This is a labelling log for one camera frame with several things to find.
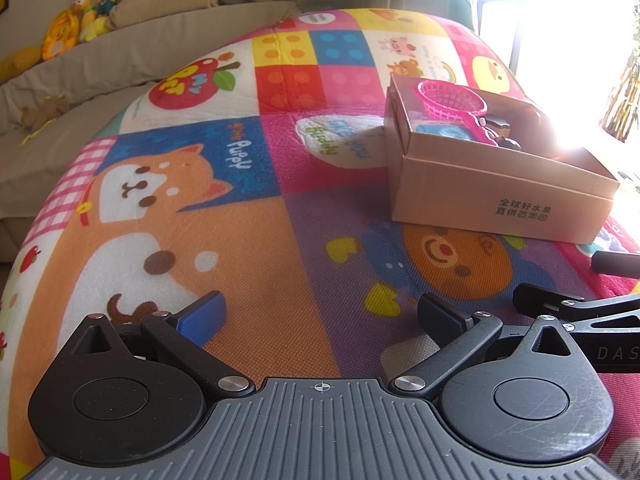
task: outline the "play mat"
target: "play mat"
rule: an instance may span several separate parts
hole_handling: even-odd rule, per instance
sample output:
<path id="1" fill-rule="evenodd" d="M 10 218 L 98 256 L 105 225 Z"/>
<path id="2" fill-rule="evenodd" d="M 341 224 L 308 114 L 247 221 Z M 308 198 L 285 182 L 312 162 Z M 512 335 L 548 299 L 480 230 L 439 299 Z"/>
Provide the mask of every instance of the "play mat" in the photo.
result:
<path id="1" fill-rule="evenodd" d="M 28 401 L 91 312 L 137 321 L 220 290 L 228 317 L 206 349 L 259 384 L 393 377 L 436 349 L 416 321 L 427 291 L 525 324 L 511 306 L 521 282 L 587 299 L 638 290 L 590 271 L 596 249 L 640 249 L 638 225 L 620 218 L 588 247 L 391 222 L 382 131 L 391 73 L 525 99 L 461 25 L 335 10 L 203 56 L 86 145 L 35 219 L 2 295 L 1 479 L 18 480 L 42 459 Z M 616 418 L 600 456 L 634 476 L 640 376 L 603 380 Z"/>

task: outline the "blue square with dots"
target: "blue square with dots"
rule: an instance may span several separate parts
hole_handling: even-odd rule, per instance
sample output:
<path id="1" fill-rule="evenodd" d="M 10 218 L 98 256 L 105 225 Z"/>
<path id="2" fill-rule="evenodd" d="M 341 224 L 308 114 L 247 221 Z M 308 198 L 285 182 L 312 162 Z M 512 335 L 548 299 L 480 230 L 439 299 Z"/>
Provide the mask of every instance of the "blue square with dots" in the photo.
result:
<path id="1" fill-rule="evenodd" d="M 311 30 L 318 65 L 375 66 L 359 30 Z"/>

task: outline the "pink basket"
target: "pink basket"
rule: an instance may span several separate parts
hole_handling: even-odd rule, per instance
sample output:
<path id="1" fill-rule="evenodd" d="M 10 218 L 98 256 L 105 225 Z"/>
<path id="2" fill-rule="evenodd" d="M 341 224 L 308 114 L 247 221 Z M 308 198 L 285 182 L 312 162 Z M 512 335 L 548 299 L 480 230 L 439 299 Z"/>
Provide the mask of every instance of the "pink basket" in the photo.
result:
<path id="1" fill-rule="evenodd" d="M 486 103 L 478 94 L 448 81 L 427 79 L 416 91 L 427 114 L 435 121 L 459 123 L 465 113 L 481 117 L 486 112 Z"/>

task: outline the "metal screw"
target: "metal screw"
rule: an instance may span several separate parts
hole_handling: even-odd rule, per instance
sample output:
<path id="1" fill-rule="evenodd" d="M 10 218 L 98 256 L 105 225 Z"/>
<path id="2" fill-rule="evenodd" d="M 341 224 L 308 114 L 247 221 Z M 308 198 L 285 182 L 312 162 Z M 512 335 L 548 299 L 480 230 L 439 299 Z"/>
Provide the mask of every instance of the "metal screw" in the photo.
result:
<path id="1" fill-rule="evenodd" d="M 229 375 L 218 381 L 218 386 L 226 392 L 241 392 L 249 387 L 249 381 L 246 377 L 239 375 Z"/>
<path id="2" fill-rule="evenodd" d="M 424 379 L 415 375 L 403 375 L 394 380 L 394 386 L 398 390 L 404 390 L 405 392 L 417 392 L 423 389 L 427 383 Z"/>

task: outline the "ribbed gray plate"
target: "ribbed gray plate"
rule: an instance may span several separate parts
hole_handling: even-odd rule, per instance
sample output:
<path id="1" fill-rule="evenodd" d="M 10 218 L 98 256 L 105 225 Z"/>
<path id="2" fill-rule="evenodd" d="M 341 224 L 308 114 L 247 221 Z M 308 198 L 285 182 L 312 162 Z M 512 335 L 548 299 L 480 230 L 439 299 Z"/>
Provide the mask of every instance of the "ribbed gray plate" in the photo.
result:
<path id="1" fill-rule="evenodd" d="M 552 467 L 497 462 L 462 446 L 432 408 L 377 380 L 268 379 L 219 402 L 182 447 L 118 468 L 45 460 L 30 480 L 609 480 L 593 456 Z"/>

